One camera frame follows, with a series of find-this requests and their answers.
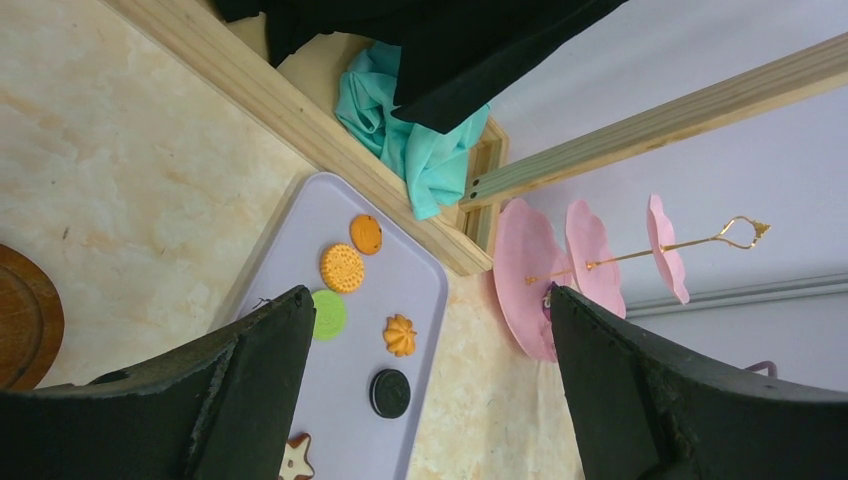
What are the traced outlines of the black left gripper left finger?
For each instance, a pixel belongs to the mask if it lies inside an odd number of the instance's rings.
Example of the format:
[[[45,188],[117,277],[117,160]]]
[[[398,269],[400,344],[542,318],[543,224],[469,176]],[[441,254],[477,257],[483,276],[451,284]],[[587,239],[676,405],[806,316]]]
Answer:
[[[164,354],[1,395],[5,479],[274,479],[312,343],[297,286]]]

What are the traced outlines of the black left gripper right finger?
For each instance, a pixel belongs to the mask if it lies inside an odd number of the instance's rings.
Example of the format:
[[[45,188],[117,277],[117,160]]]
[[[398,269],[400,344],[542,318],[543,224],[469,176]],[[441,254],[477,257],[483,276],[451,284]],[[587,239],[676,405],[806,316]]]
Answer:
[[[556,287],[551,323],[589,479],[843,479],[847,396],[743,370]]]

